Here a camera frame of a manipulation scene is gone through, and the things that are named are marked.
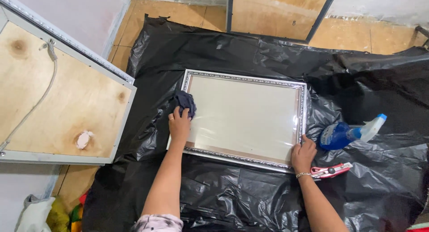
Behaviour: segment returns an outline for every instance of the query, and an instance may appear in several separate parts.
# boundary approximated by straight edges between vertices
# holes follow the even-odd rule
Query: patterned sleeve
[[[131,232],[181,232],[183,221],[171,214],[143,215]]]

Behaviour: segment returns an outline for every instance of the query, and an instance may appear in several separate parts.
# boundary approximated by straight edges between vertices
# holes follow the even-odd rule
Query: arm
[[[145,214],[172,214],[180,218],[182,153],[190,130],[188,111],[189,109],[183,110],[182,117],[180,117],[179,107],[176,107],[174,114],[168,115],[170,147],[147,195],[142,216]]]
[[[303,135],[304,144],[295,145],[292,151],[292,166],[296,174],[310,172],[316,155],[316,144]],[[298,178],[303,192],[305,210],[313,232],[348,232],[334,207],[329,203],[310,175]]]

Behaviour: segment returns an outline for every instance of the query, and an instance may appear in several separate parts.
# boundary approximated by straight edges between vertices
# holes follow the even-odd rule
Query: person
[[[181,116],[179,107],[168,115],[171,143],[146,198],[142,215],[132,227],[133,232],[180,232],[180,183],[182,152],[189,136],[189,109]],[[305,211],[313,232],[346,232],[347,227],[335,209],[322,194],[310,172],[311,162],[316,155],[316,144],[303,135],[303,145],[292,150],[292,166],[299,176],[298,181],[304,197]]]

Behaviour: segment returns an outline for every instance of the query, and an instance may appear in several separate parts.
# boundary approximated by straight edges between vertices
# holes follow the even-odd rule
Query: red box cutter
[[[352,167],[353,165],[351,165],[351,163],[340,163],[329,168],[312,167],[310,171],[313,178],[332,178],[338,174],[347,172]]]

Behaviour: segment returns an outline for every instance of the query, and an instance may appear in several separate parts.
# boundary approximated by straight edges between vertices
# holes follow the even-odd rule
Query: hanging wire
[[[49,39],[48,42],[46,42],[39,50],[48,48],[48,54],[51,57],[52,61],[54,61],[54,73],[52,74],[51,82],[49,82],[49,86],[46,88],[45,93],[40,98],[40,100],[34,105],[34,107],[25,115],[25,117],[21,120],[21,122],[14,128],[14,130],[9,134],[9,136],[6,138],[4,142],[0,145],[0,156],[4,156],[6,153],[3,152],[6,148],[6,146],[9,144],[10,139],[12,136],[18,131],[18,129],[24,124],[25,120],[30,116],[31,113],[42,103],[42,101],[46,98],[49,91],[51,90],[52,84],[54,83],[55,76],[57,75],[57,56],[54,51],[54,44],[55,42],[52,39]]]

